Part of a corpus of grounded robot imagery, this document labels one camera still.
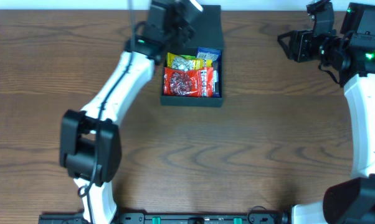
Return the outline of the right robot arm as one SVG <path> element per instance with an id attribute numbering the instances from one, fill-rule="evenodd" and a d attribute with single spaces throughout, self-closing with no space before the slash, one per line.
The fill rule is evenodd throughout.
<path id="1" fill-rule="evenodd" d="M 318 60 L 344 91 L 351 116 L 351 178 L 328 188 L 319 202 L 294 205 L 281 223 L 375 223 L 375 6 L 349 4 L 340 30 L 335 30 L 330 1 L 306 7 L 310 30 L 293 30 L 277 40 L 296 62 Z"/>

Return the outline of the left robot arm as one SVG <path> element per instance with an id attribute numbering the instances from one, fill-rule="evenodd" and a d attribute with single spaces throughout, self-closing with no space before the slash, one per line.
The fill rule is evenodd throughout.
<path id="1" fill-rule="evenodd" d="M 195 0 L 152 1 L 146 21 L 136 23 L 128 3 L 131 37 L 116 69 L 81 110 L 67 110 L 60 127 L 59 164 L 78 186 L 81 223 L 112 223 L 118 212 L 112 179 L 121 162 L 120 126 L 139 91 L 152 79 L 171 47 L 194 35 L 203 7 Z"/>

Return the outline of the red Hacks candy bag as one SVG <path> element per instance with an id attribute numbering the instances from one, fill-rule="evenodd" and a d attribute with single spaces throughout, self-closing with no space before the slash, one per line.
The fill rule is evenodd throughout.
<path id="1" fill-rule="evenodd" d="M 168 96 L 212 97 L 214 92 L 214 69 L 200 70 L 164 69 L 163 94 Z"/>

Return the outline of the yellow Hacks candy bag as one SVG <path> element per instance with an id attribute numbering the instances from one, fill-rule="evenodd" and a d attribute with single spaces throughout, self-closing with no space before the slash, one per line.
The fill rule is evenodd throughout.
<path id="1" fill-rule="evenodd" d="M 212 67 L 212 60 L 196 58 L 191 55 L 176 55 L 168 52 L 167 67 L 184 72 L 190 70 L 200 70 L 206 67 Z"/>

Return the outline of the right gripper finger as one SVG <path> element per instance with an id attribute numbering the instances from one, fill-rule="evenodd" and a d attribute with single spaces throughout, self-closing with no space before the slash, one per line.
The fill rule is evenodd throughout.
<path id="1" fill-rule="evenodd" d="M 295 40 L 295 31 L 292 30 L 290 32 L 287 32 L 287 33 L 284 33 L 284 34 L 280 34 L 278 35 L 277 37 L 277 41 L 278 42 L 281 42 L 283 39 L 286 39 L 286 38 L 289 38 L 290 39 L 290 42 L 291 41 L 294 41 Z"/>
<path id="2" fill-rule="evenodd" d="M 287 44 L 282 39 L 278 39 L 277 42 L 283 49 L 287 58 L 290 60 L 294 60 L 295 59 L 294 40 L 290 39 Z"/>

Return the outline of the blue Eclipse mint box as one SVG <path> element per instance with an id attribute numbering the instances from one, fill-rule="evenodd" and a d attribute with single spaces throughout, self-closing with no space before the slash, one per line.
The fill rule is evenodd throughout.
<path id="1" fill-rule="evenodd" d="M 222 51 L 219 49 L 210 49 L 206 47 L 198 47 L 196 57 L 204 60 L 217 61 Z"/>

